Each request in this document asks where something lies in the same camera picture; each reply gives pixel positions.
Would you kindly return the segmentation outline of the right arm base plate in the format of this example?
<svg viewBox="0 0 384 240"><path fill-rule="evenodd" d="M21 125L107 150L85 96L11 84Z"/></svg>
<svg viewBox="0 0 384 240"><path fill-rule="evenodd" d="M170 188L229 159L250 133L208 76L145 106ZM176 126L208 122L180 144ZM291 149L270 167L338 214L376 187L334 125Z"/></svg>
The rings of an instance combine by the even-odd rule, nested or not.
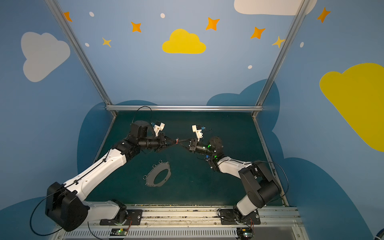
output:
<svg viewBox="0 0 384 240"><path fill-rule="evenodd" d="M260 225L261 219L258 210L254 210L246 216L241 215L234 209L218 209L217 215L222 225Z"/></svg>

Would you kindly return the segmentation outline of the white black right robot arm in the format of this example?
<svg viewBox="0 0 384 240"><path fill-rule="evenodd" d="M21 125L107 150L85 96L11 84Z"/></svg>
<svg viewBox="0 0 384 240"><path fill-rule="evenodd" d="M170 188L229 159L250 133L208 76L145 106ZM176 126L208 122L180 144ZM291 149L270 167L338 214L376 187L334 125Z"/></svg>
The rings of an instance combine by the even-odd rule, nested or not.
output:
<svg viewBox="0 0 384 240"><path fill-rule="evenodd" d="M179 144L182 145L184 142L188 145L183 145L183 148L205 156L211 169L241 180L246 195L234 205L234 219L239 221L255 210L261 209L282 192L281 186L266 163L245 162L226 156L220 138L213 137L207 144L199 139L182 140Z"/></svg>

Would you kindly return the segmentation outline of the grey oval keyring plate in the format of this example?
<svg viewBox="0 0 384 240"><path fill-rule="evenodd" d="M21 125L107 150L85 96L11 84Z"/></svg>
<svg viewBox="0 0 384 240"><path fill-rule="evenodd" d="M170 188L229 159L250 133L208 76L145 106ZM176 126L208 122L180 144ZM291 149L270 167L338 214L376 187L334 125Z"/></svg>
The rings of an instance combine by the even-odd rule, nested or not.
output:
<svg viewBox="0 0 384 240"><path fill-rule="evenodd" d="M163 171L167 171L165 178L159 183L155 183L156 177ZM162 187L171 177L171 167L169 162L159 162L157 165L153 165L152 170L143 176L143 179L146 181L146 186L148 187Z"/></svg>

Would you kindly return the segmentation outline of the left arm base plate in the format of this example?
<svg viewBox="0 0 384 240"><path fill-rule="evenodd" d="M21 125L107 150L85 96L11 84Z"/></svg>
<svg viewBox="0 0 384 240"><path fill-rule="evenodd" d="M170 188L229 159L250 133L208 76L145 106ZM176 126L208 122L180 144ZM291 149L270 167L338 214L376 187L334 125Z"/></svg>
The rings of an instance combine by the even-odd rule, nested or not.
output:
<svg viewBox="0 0 384 240"><path fill-rule="evenodd" d="M100 220L101 226L138 226L142 219L142 210L119 210L117 215L112 219Z"/></svg>

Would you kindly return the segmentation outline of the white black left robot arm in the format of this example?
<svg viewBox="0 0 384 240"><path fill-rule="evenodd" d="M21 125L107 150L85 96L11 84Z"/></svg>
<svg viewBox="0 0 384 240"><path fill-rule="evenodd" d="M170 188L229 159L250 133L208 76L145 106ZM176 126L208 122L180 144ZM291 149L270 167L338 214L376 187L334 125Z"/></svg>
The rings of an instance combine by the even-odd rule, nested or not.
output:
<svg viewBox="0 0 384 240"><path fill-rule="evenodd" d="M128 220L125 205L117 200L87 202L87 196L115 170L122 167L142 150L159 152L179 142L167 137L162 131L164 123L151 125L145 121L131 124L130 133L114 144L108 152L82 173L63 184L49 186L45 214L65 231L78 228L83 222L113 221L124 225Z"/></svg>

